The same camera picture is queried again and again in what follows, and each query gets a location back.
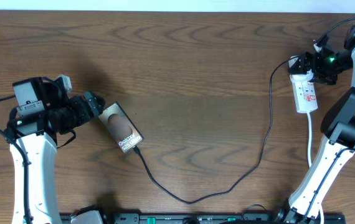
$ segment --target wood grain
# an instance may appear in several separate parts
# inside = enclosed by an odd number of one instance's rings
[[[158,181],[186,200],[227,190],[256,164],[268,128],[268,79],[291,55],[354,15],[273,13],[0,11],[0,97],[13,82],[37,76],[71,78],[73,95],[93,90],[118,100],[145,140],[140,145]],[[343,45],[348,25],[332,34]],[[314,155],[324,114],[350,86],[316,86]],[[273,131],[259,169],[230,194],[194,205],[159,190],[139,157],[118,149],[99,120],[76,128],[78,138],[55,164],[61,212],[93,203],[143,213],[241,212],[261,203],[278,209],[307,171],[306,116],[297,114],[286,67],[273,81]],[[15,100],[0,103],[4,128]],[[64,142],[69,136],[59,136]],[[10,223],[14,168],[0,137],[0,223]],[[355,223],[355,157],[324,202]]]

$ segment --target white cable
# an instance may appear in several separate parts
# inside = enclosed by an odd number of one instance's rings
[[[310,112],[306,112],[308,115],[308,127],[309,127],[309,137],[308,137],[308,165],[309,168],[312,166],[312,156],[311,156],[311,146],[312,146],[312,120],[310,118]],[[319,205],[319,213],[320,213],[320,224],[324,224],[324,213],[321,204]]]

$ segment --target brown tabletop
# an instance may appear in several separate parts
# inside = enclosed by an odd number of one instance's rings
[[[0,98],[29,77],[71,78],[72,95],[86,90],[118,101],[144,136],[140,144],[155,178],[186,200],[227,190],[258,160],[269,124],[270,73],[312,40],[354,15],[274,13],[0,11]],[[331,35],[343,48],[344,25]],[[313,156],[321,120],[350,87],[316,85]],[[75,128],[77,139],[55,162],[60,212],[93,203],[107,211],[239,213],[253,203],[278,209],[304,178],[306,115],[295,110],[287,66],[273,82],[274,126],[256,172],[231,193],[185,205],[148,178],[139,157],[123,154],[96,119]],[[15,99],[0,103],[6,127]],[[60,143],[70,136],[59,136]],[[0,223],[10,223],[14,167],[0,136]],[[323,202],[355,223],[355,156]]]

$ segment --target white power strip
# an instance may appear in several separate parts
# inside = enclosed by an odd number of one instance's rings
[[[288,62],[291,67],[298,58],[294,58]],[[306,75],[290,75],[292,87],[294,90],[294,99],[296,112],[307,113],[316,110],[317,100],[315,86],[309,82],[313,78],[313,72],[309,71]]]

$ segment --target white background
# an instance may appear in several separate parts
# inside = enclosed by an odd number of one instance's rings
[[[0,9],[355,13],[355,0],[0,0]]]

